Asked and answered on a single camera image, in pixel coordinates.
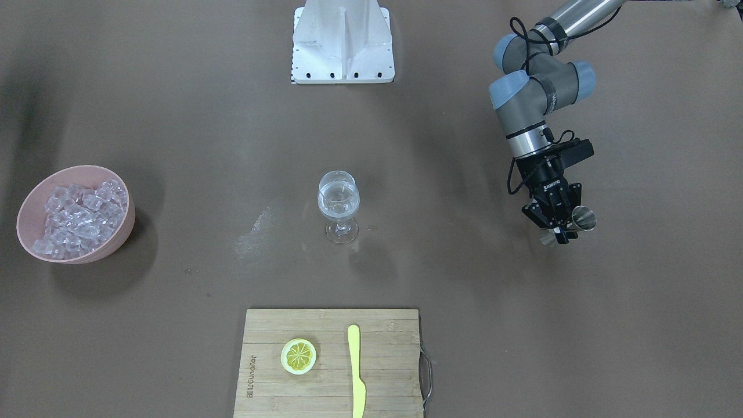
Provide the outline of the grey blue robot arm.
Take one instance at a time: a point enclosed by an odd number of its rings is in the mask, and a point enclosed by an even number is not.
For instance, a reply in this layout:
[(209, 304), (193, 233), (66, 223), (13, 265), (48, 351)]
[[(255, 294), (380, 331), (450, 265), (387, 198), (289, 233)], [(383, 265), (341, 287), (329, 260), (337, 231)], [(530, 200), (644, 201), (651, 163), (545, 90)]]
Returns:
[(622, 1), (568, 1), (531, 29), (513, 17), (511, 34), (493, 51), (503, 76), (490, 85), (490, 99), (512, 153), (509, 170), (520, 175), (515, 186), (507, 178), (507, 190), (528, 191), (522, 212), (546, 246), (568, 244), (596, 225), (594, 212), (582, 202), (583, 186), (565, 177), (565, 170), (594, 155), (593, 145), (570, 129), (556, 137), (546, 121), (589, 97), (596, 74), (585, 61), (563, 63), (558, 56), (608, 24), (622, 6)]

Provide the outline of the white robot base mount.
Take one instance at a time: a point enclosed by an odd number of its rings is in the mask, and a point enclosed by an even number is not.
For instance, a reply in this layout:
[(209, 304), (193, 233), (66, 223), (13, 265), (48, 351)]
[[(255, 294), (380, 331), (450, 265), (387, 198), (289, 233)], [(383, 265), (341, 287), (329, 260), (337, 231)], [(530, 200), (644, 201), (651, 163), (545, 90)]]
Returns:
[(390, 83), (390, 12), (377, 1), (307, 1), (294, 10), (290, 80), (297, 84)]

